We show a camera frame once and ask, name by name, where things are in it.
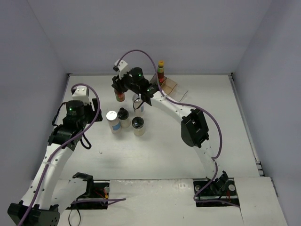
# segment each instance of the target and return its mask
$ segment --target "white wall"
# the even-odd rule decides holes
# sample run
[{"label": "white wall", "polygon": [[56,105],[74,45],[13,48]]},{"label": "white wall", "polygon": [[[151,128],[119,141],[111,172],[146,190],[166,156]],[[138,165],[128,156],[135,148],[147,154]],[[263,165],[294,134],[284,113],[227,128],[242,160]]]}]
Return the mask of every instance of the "white wall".
[{"label": "white wall", "polygon": [[[28,2],[68,73],[114,73],[113,63],[134,48],[164,59],[168,73],[228,73],[237,68],[272,1]],[[148,59],[139,56],[127,60],[152,72]]]},{"label": "white wall", "polygon": [[0,219],[41,163],[66,75],[27,1],[0,1]]},{"label": "white wall", "polygon": [[290,226],[301,222],[301,1],[274,0],[234,81]]}]

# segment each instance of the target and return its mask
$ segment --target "bottle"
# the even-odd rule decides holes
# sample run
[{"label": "bottle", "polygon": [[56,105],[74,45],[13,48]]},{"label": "bottle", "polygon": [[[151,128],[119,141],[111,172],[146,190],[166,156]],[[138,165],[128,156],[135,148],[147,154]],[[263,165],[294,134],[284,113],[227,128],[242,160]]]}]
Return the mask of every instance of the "bottle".
[{"label": "bottle", "polygon": [[163,60],[160,60],[158,63],[157,73],[158,73],[159,83],[161,85],[164,81],[164,61]]},{"label": "bottle", "polygon": [[124,109],[123,107],[119,109],[118,118],[119,118],[122,128],[127,128],[130,126],[131,121],[129,118],[128,111],[126,109]]},{"label": "bottle", "polygon": [[124,92],[118,92],[116,89],[114,89],[114,93],[117,101],[122,102],[126,99]]},{"label": "bottle", "polygon": [[132,126],[134,128],[134,134],[136,136],[142,136],[145,132],[144,120],[141,117],[134,117],[132,120]]},{"label": "bottle", "polygon": [[109,111],[106,115],[107,120],[109,122],[109,126],[112,133],[119,133],[121,131],[121,124],[119,122],[117,112]]},{"label": "bottle", "polygon": [[144,104],[142,104],[142,100],[138,94],[134,94],[133,98],[133,109],[136,116],[142,116],[144,112]]}]

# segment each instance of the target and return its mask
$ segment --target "black bottle cap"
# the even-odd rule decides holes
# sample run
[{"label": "black bottle cap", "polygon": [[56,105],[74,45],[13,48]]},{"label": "black bottle cap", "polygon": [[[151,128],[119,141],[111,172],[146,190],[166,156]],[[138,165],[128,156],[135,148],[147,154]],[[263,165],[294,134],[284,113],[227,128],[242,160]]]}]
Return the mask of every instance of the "black bottle cap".
[{"label": "black bottle cap", "polygon": [[141,117],[134,117],[132,120],[132,125],[135,129],[139,129],[143,127],[144,125],[144,120]]},{"label": "black bottle cap", "polygon": [[121,120],[125,120],[128,118],[128,111],[123,107],[119,109],[118,118]]}]

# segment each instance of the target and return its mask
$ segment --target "red bottle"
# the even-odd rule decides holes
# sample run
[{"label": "red bottle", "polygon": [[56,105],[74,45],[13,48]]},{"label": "red bottle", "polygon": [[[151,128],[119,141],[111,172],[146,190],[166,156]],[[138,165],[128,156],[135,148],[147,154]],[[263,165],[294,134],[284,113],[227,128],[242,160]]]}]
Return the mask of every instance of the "red bottle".
[{"label": "red bottle", "polygon": [[123,92],[118,92],[116,89],[114,89],[116,100],[119,102],[122,102],[126,99],[126,96]]},{"label": "red bottle", "polygon": [[157,73],[158,73],[159,83],[161,85],[164,81],[164,61],[163,60],[160,60],[158,63]]}]

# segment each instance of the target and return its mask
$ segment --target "clear plastic container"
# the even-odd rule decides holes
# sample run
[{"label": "clear plastic container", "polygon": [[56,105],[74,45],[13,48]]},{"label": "clear plastic container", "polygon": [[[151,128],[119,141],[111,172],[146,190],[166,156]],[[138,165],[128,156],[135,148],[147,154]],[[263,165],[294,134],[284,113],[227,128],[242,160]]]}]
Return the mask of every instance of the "clear plastic container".
[{"label": "clear plastic container", "polygon": [[[157,83],[156,75],[152,77],[150,82],[154,84]],[[167,95],[169,95],[172,99],[174,99],[177,102],[183,101],[183,99],[187,96],[188,93],[188,89],[179,85],[172,79],[166,77],[164,77],[164,81],[161,84],[161,88]]]},{"label": "clear plastic container", "polygon": [[132,101],[133,101],[133,108],[134,108],[135,115],[142,116],[144,113],[144,104],[142,104],[141,97],[138,94],[134,94]]},{"label": "clear plastic container", "polygon": [[136,136],[142,136],[145,132],[144,120],[141,117],[134,117],[132,120],[132,125],[134,128],[134,134]]}]

